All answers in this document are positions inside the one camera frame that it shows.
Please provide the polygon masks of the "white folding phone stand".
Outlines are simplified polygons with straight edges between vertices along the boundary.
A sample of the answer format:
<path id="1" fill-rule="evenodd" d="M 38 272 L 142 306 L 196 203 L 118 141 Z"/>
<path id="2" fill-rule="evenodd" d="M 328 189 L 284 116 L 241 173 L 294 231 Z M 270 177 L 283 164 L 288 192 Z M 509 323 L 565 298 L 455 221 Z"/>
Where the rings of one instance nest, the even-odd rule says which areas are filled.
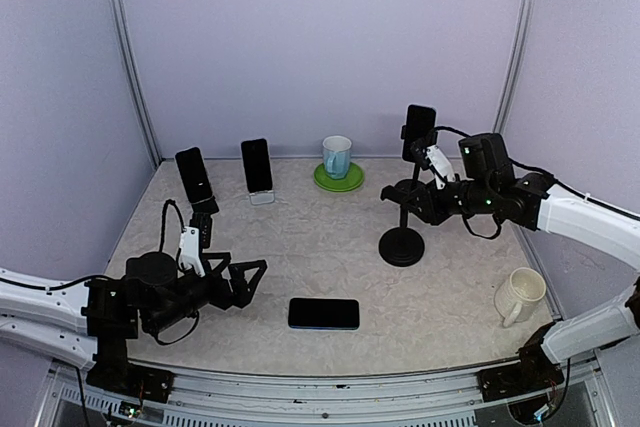
<path id="1" fill-rule="evenodd" d="M 253 206 L 271 204 L 275 201 L 275 191 L 268 189 L 250 192 L 249 201 Z"/>

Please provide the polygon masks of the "green saucer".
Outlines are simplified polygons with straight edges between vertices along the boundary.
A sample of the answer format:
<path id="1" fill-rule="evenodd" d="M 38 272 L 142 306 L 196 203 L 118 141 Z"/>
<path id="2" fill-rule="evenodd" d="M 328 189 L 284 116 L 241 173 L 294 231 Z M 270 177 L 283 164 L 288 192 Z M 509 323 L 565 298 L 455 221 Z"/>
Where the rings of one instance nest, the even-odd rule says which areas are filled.
<path id="1" fill-rule="evenodd" d="M 356 163 L 351 162 L 346 176 L 342 179 L 333 179 L 327 173 L 325 166 L 319 164 L 313 173 L 315 184 L 329 192 L 344 193 L 359 188 L 365 180 L 364 170 Z"/>

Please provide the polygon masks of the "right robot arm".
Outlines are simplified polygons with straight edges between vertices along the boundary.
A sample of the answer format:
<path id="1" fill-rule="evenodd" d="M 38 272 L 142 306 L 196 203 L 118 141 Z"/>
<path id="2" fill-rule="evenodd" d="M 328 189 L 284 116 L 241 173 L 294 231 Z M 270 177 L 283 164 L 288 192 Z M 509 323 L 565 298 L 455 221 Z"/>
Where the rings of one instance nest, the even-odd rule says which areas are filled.
<path id="1" fill-rule="evenodd" d="M 468 221 L 489 215 L 495 225 L 510 221 L 532 231 L 575 240 L 633 269 L 639 267 L 639 217 L 589 194 L 580 193 L 544 169 L 514 170 L 503 137 L 484 133 L 463 137 L 458 145 L 465 175 L 459 177 L 435 145 L 435 135 L 409 148 L 418 170 L 429 170 L 427 184 L 417 180 L 388 185 L 381 198 L 398 204 L 424 223 L 438 226 L 452 216 Z M 639 333 L 639 286 L 633 284 L 609 301 L 578 316 L 539 329 L 520 349 L 511 380 L 523 391 L 546 379 L 551 365 L 595 348 L 615 345 Z"/>

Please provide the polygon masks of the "cream ceramic mug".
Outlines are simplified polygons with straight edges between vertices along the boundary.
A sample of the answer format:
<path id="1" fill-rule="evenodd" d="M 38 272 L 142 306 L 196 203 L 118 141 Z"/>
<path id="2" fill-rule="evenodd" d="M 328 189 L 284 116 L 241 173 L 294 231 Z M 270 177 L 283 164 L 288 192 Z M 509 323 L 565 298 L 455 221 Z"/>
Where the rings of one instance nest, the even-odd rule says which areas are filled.
<path id="1" fill-rule="evenodd" d="M 514 270 L 494 295 L 494 307 L 502 317 L 502 327 L 527 321 L 546 292 L 546 282 L 538 272 L 531 268 Z"/>

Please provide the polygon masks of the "left aluminium corner post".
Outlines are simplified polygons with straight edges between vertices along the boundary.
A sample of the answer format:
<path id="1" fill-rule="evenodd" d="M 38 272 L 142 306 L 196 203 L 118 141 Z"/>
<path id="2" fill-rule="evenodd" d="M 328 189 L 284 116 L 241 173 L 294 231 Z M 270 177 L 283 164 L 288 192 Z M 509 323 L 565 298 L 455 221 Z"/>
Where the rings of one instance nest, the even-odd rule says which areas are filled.
<path id="1" fill-rule="evenodd" d="M 128 90 L 133 102 L 135 117 L 139 124 L 143 143 L 151 165 L 154 169 L 157 169 L 162 163 L 163 157 L 144 98 L 139 70 L 136 65 L 134 49 L 128 29 L 124 0 L 109 0 L 109 3 L 116 32 L 117 45 L 122 59 Z"/>

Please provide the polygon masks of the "right aluminium corner post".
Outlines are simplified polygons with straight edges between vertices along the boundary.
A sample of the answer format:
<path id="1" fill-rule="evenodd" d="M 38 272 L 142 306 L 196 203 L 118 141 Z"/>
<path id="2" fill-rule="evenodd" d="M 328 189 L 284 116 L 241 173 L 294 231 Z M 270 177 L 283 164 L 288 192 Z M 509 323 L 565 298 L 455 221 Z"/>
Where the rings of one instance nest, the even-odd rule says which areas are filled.
<path id="1" fill-rule="evenodd" d="M 490 130 L 491 133 L 505 135 L 525 58 L 534 6 L 535 0 L 520 0 L 519 2 L 515 33 L 508 57 L 505 79 L 499 96 L 497 112 Z"/>

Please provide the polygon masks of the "black pole stand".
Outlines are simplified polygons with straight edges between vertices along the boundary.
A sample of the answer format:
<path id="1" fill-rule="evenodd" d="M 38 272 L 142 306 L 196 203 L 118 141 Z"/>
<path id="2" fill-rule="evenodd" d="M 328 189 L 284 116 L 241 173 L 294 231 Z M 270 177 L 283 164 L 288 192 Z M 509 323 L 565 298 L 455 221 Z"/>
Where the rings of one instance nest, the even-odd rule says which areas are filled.
<path id="1" fill-rule="evenodd" d="M 400 208 L 399 226 L 386 231 L 378 243 L 381 258 L 395 267 L 409 267 L 424 255 L 425 243 L 422 236 L 409 227 L 409 211 Z"/>
<path id="2" fill-rule="evenodd" d="M 431 129 L 429 131 L 429 133 L 422 138 L 426 138 L 428 141 L 428 144 L 430 146 L 433 146 L 436 144 L 437 142 L 437 129 L 434 127 L 433 129 Z M 413 173 L 412 173 L 412 177 L 410 179 L 404 179 L 399 181 L 396 186 L 400 189 L 403 190 L 410 190 L 413 189 L 414 187 L 416 187 L 417 185 L 420 185 L 421 182 L 419 181 L 419 177 L 420 177 L 420 172 L 422 171 L 422 169 L 417 166 L 415 164 L 415 162 L 412 163 L 413 164 Z"/>

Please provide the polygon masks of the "teal phone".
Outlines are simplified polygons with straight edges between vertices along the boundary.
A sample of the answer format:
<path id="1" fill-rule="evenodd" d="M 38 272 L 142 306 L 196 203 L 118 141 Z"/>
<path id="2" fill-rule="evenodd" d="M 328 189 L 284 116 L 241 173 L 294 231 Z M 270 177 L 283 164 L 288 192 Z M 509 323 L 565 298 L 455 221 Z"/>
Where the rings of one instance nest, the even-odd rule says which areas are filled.
<path id="1" fill-rule="evenodd" d="M 405 124 L 401 129 L 402 159 L 413 163 L 411 145 L 416 140 L 425 137 L 435 127 L 437 112 L 433 107 L 411 104 L 407 107 Z"/>

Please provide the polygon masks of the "black phone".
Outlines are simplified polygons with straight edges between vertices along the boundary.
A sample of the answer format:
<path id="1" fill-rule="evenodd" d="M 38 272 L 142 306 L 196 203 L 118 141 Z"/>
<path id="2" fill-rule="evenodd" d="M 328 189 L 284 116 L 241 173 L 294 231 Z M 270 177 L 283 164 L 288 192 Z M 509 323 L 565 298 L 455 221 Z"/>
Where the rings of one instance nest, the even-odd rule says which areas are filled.
<path id="1" fill-rule="evenodd" d="M 191 204 L 202 203 L 213 197 L 208 173 L 198 147 L 177 152 L 175 161 Z"/>
<path id="2" fill-rule="evenodd" d="M 260 138 L 243 141 L 241 154 L 248 192 L 253 194 L 271 191 L 273 179 L 267 140 Z"/>

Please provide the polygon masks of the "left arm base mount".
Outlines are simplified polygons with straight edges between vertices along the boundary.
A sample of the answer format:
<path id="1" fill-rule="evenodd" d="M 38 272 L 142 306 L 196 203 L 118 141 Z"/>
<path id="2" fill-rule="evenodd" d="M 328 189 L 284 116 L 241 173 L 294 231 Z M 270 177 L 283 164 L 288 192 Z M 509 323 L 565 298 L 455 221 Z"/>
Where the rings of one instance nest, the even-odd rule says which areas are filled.
<path id="1" fill-rule="evenodd" d="M 168 402 L 175 375 L 168 370 L 131 363 L 125 339 L 99 338 L 93 361 L 86 375 L 90 386 L 142 401 Z"/>

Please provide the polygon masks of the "aluminium corner post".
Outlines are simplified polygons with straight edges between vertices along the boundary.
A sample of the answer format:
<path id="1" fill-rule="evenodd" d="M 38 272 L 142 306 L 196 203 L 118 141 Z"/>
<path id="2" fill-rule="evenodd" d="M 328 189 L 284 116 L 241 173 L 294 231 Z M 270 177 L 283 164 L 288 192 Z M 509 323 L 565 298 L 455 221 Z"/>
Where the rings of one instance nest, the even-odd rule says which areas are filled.
<path id="1" fill-rule="evenodd" d="M 124 0 L 109 0 L 109 3 L 116 32 L 117 45 L 122 59 L 128 90 L 133 102 L 135 117 L 139 124 L 143 143 L 151 165 L 154 169 L 157 169 L 162 163 L 163 157 L 144 98 L 139 70 L 136 65 L 134 49 L 128 29 Z"/>
<path id="2" fill-rule="evenodd" d="M 497 112 L 490 130 L 491 133 L 505 135 L 525 58 L 534 6 L 535 0 L 520 0 L 519 2 L 515 33 L 508 57 L 505 79 L 499 96 Z"/>

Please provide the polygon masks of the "light blue mug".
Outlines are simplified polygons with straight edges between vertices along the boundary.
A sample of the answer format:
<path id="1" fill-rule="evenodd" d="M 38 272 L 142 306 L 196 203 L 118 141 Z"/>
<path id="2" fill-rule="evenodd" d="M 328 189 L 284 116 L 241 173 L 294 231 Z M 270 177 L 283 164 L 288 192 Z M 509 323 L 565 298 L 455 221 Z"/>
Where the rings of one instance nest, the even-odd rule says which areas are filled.
<path id="1" fill-rule="evenodd" d="M 322 143 L 326 174 L 334 180 L 343 179 L 350 168 L 352 141 L 341 135 L 326 137 Z"/>

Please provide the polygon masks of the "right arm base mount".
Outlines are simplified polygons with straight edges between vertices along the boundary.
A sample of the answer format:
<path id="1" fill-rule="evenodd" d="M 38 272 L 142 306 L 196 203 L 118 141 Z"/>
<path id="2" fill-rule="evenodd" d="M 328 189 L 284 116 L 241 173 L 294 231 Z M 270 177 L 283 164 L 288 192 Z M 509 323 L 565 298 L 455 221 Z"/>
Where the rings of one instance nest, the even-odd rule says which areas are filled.
<path id="1" fill-rule="evenodd" d="M 477 373 L 482 399 L 492 402 L 560 385 L 565 381 L 560 363 L 553 363 L 542 350 L 544 335 L 554 326 L 543 325 L 518 349 L 518 361 Z"/>

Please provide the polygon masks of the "blue phone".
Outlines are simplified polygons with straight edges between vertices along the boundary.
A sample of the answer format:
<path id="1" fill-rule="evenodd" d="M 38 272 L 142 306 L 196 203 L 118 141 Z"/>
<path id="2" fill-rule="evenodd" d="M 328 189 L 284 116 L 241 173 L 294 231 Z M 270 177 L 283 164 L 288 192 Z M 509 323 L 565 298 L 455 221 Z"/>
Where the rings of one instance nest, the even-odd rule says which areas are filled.
<path id="1" fill-rule="evenodd" d="M 288 325 L 295 329 L 357 330 L 359 303 L 355 299 L 292 298 Z"/>

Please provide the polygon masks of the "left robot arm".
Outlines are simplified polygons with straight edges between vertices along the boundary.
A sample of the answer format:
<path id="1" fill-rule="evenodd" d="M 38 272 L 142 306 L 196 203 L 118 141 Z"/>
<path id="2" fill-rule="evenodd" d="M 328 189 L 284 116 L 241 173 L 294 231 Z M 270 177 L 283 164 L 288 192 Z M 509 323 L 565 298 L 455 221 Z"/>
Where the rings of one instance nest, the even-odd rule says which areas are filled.
<path id="1" fill-rule="evenodd" d="M 57 326 L 99 345 L 124 348 L 140 332 L 157 344 L 160 334 L 186 318 L 199 322 L 206 305 L 221 310 L 251 303 L 267 262 L 233 263 L 231 254 L 204 253 L 198 267 L 180 268 L 164 252 L 126 261 L 120 278 L 89 275 L 73 281 L 1 271 L 1 309 L 43 326 Z"/>

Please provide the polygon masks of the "black folding phone stand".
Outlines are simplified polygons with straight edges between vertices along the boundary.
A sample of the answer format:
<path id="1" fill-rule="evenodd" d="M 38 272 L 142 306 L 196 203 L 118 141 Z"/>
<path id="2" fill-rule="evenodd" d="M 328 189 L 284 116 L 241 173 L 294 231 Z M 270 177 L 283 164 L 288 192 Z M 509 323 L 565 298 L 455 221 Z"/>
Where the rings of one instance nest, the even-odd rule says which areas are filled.
<path id="1" fill-rule="evenodd" d="M 194 214 L 214 215 L 219 212 L 219 206 L 214 196 L 194 202 L 191 207 Z"/>

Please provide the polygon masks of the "front aluminium rail frame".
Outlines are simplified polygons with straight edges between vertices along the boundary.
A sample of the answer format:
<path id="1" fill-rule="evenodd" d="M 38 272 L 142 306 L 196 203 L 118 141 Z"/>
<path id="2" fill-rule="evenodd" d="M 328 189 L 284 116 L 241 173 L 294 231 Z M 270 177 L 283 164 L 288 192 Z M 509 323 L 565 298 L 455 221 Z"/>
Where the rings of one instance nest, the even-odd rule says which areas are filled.
<path id="1" fill-rule="evenodd" d="M 54 362 L 31 425 L 98 426 L 105 417 L 130 426 L 498 426 L 532 393 L 487 402 L 482 365 L 360 376 L 277 376 L 173 367 L 166 403 L 119 413 L 130 398 L 80 384 Z"/>

